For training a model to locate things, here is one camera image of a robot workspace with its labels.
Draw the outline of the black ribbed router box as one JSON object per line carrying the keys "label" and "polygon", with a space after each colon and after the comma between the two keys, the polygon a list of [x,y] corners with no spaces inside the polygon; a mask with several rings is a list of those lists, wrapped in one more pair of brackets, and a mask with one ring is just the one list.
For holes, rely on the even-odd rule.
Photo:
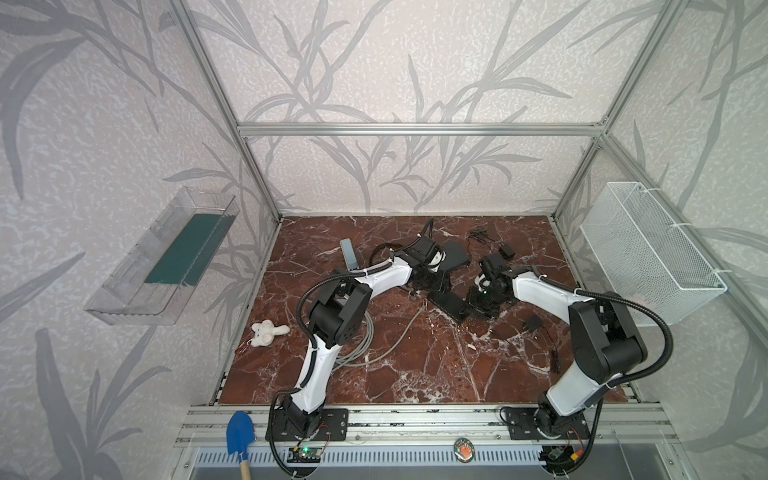
{"label": "black ribbed router box", "polygon": [[432,291],[427,299],[458,325],[463,324],[470,316],[470,305],[452,291]]}

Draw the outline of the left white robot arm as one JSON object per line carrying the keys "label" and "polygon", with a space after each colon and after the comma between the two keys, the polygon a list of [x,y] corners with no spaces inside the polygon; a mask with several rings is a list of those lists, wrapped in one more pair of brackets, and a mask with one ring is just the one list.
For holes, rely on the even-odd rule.
{"label": "left white robot arm", "polygon": [[441,246],[421,235],[387,260],[333,273],[300,297],[295,318],[308,338],[307,353],[295,387],[271,401],[267,440],[303,440],[319,429],[336,358],[359,330],[370,301],[416,279],[435,278],[446,257]]}

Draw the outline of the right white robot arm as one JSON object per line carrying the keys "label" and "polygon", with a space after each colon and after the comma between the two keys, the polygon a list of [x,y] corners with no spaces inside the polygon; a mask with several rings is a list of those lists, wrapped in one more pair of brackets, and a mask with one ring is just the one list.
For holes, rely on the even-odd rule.
{"label": "right white robot arm", "polygon": [[[570,327],[573,363],[538,401],[533,424],[545,438],[557,439],[580,423],[585,409],[599,403],[612,388],[652,375],[670,360],[674,340],[667,323],[649,308],[613,292],[569,289],[534,267],[512,268],[500,254],[479,261],[481,274],[467,296],[468,304],[486,316],[504,303],[532,304]],[[647,360],[648,350],[630,314],[636,310],[661,330],[664,346],[659,358],[633,372]]]}

